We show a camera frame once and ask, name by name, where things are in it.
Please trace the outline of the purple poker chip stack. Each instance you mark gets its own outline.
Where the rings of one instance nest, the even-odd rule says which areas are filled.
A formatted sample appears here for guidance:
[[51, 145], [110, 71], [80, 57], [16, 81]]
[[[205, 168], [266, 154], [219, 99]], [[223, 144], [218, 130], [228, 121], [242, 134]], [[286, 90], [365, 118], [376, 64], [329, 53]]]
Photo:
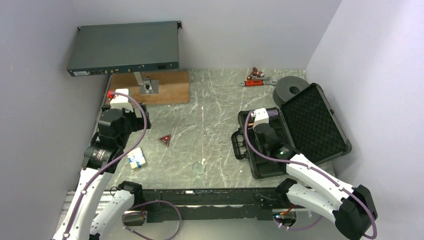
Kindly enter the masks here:
[[268, 117], [270, 119], [274, 119], [274, 118], [280, 118], [280, 112], [278, 110], [268, 110], [267, 111]]

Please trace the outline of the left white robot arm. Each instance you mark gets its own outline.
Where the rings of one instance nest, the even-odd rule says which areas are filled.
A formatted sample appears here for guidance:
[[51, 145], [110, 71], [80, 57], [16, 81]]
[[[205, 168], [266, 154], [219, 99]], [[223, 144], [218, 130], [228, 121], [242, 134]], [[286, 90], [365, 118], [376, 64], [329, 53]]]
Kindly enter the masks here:
[[89, 147], [84, 152], [80, 178], [63, 222], [54, 240], [102, 240], [128, 209], [144, 203], [143, 187], [123, 181], [106, 207], [97, 213], [107, 184], [112, 179], [130, 135], [151, 128], [145, 105], [104, 105]]

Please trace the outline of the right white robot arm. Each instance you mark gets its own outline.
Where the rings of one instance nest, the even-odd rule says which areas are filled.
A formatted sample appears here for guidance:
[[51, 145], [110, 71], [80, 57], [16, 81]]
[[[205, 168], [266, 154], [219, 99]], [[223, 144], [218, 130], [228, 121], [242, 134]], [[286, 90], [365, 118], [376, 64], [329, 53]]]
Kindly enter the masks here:
[[277, 187], [275, 200], [280, 207], [305, 207], [332, 222], [349, 240], [376, 239], [378, 213], [366, 186], [353, 186], [330, 175], [279, 140], [269, 123], [254, 122], [252, 130], [256, 136], [264, 137], [265, 144], [259, 150], [248, 138], [246, 142], [253, 152], [278, 164], [290, 176]]

